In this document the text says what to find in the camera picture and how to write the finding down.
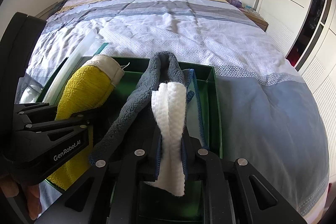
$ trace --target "bed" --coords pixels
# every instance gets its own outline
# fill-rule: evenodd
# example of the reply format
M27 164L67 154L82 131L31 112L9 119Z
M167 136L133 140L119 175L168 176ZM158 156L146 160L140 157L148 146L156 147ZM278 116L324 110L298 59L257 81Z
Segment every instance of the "bed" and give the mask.
M81 39L97 30L102 54L215 67L223 157L246 158L313 223L329 179L325 129L302 77L272 39L225 0L68 0L51 16L27 73L42 86Z

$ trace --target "silver screw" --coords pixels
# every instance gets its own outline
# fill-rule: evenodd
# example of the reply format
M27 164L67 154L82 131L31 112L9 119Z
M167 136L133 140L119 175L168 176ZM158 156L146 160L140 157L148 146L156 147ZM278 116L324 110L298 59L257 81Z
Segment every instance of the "silver screw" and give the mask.
M143 156L145 155L145 150L142 150L142 149L135 150L134 154L136 156Z
M208 150L204 149L204 148L201 148L197 151L197 153L199 153L201 156L205 156L207 155L209 152Z
M237 162L239 165L242 165L242 166L247 165L247 160L243 158L238 159Z
M99 168L104 167L105 164L106 164L105 160L97 160L96 161L96 166L99 167Z

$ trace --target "gray towel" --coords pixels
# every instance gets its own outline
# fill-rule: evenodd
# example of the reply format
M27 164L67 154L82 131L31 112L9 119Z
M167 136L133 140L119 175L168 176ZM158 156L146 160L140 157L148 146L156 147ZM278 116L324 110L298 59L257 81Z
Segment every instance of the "gray towel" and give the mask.
M140 78L136 89L127 98L118 118L102 140L94 146L90 155L91 164L95 164L97 160L109 160L138 113L150 104L152 91L157 90L159 84L165 81L184 84L184 75L175 55L162 51L150 59L147 70Z

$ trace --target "bedside table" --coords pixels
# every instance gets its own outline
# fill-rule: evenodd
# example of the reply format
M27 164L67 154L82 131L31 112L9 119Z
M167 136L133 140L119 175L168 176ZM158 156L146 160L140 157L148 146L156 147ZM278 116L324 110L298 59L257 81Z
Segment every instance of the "bedside table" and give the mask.
M251 19L257 26L260 27L264 32L266 32L266 29L268 27L268 23L258 14L252 14L248 11L241 10L241 12L247 16L249 19Z

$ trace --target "yellow cloth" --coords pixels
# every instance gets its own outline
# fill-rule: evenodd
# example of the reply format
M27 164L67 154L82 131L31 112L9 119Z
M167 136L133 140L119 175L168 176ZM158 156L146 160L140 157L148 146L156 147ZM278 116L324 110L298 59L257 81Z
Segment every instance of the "yellow cloth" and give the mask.
M84 65L69 79L57 108L55 120L67 119L73 113L101 106L113 91L111 79L99 68ZM88 127L89 145L67 161L48 179L67 190L89 167L93 147L93 126Z

